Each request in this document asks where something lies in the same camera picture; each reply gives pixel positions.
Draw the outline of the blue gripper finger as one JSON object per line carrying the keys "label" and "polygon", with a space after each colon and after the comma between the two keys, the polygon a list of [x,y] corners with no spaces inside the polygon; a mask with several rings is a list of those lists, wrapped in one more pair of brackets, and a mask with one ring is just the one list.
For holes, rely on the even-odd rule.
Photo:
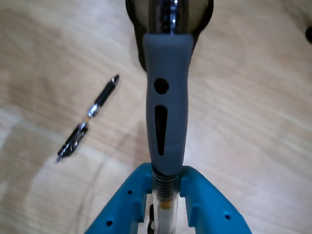
{"label": "blue gripper finger", "polygon": [[152,192],[151,163],[139,165],[108,201],[87,234],[137,234],[144,222],[147,194]]}
{"label": "blue gripper finger", "polygon": [[188,226],[197,234],[250,234],[234,205],[199,171],[183,166],[180,196],[185,198]]}

